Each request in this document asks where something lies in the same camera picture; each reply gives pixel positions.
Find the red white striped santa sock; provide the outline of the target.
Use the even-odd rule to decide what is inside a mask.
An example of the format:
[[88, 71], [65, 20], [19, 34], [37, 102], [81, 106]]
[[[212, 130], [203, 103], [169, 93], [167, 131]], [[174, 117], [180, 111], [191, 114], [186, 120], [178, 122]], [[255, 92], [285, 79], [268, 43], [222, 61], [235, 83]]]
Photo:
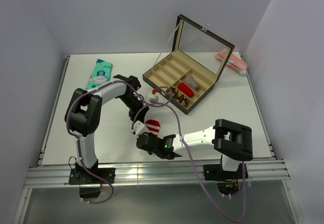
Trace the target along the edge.
[[158, 136], [160, 130], [160, 123], [157, 120], [148, 119], [145, 121], [145, 125], [154, 136]]

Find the brown argyle sock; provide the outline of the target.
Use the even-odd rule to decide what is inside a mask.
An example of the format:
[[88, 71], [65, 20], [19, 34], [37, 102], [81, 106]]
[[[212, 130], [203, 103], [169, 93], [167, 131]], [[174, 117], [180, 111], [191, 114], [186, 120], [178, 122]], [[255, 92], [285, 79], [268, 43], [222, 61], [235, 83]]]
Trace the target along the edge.
[[172, 98], [176, 100], [180, 105], [183, 107], [188, 107], [189, 106], [189, 99], [187, 95], [185, 95], [183, 92], [181, 92], [179, 89], [172, 87]]

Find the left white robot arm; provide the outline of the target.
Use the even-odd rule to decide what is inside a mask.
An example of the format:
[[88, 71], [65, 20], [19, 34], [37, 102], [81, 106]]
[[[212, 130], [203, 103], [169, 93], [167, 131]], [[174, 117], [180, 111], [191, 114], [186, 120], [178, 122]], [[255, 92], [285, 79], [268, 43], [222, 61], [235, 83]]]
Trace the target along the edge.
[[112, 99], [120, 99], [129, 109], [129, 117], [134, 122], [132, 132], [148, 132], [145, 126], [145, 115], [149, 110], [144, 107], [143, 100], [135, 93], [141, 87], [135, 76], [116, 75], [109, 82], [96, 88], [74, 91], [65, 114], [66, 128], [74, 136], [77, 148], [77, 165], [84, 167], [80, 177], [86, 183], [98, 179], [99, 171], [93, 167], [98, 164], [94, 147], [94, 132], [97, 129], [102, 106]]

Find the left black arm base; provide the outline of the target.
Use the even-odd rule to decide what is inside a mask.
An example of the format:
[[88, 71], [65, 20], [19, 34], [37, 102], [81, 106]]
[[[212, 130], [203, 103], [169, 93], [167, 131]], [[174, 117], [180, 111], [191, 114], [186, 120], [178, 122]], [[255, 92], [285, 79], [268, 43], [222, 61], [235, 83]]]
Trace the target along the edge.
[[[112, 184], [114, 183], [115, 171], [114, 167], [108, 168], [99, 168], [98, 161], [94, 164], [93, 167], [87, 168], [85, 170], [77, 162], [74, 164], [74, 168], [70, 167], [70, 176], [68, 184], [71, 186], [80, 186], [79, 187], [79, 196], [82, 201], [89, 202], [91, 204], [99, 204], [110, 200], [114, 194], [114, 188]], [[108, 184], [111, 188], [110, 195], [101, 201], [95, 201], [103, 189], [103, 185]]]

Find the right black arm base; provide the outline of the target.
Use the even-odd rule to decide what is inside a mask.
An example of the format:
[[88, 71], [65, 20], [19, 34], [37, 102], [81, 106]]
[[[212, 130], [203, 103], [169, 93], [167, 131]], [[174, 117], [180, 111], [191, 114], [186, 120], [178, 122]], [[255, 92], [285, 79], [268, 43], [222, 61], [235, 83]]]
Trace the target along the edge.
[[235, 172], [224, 171], [221, 168], [221, 164], [205, 164], [203, 169], [205, 180], [216, 182], [219, 192], [226, 196], [233, 196], [239, 192], [239, 180], [242, 180], [244, 175], [245, 180], [249, 178], [247, 170], [245, 170], [245, 174], [243, 175], [241, 163]]

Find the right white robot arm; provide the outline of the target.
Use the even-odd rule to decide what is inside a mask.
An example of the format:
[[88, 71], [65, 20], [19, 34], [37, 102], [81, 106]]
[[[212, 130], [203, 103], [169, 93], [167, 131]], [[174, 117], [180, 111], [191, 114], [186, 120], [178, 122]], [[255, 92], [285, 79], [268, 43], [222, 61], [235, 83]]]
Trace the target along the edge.
[[253, 159], [252, 129], [225, 119], [201, 131], [158, 138], [144, 123], [137, 121], [132, 129], [137, 137], [136, 147], [160, 159], [173, 160], [192, 152], [214, 149], [221, 153], [219, 173], [231, 178], [241, 162]]

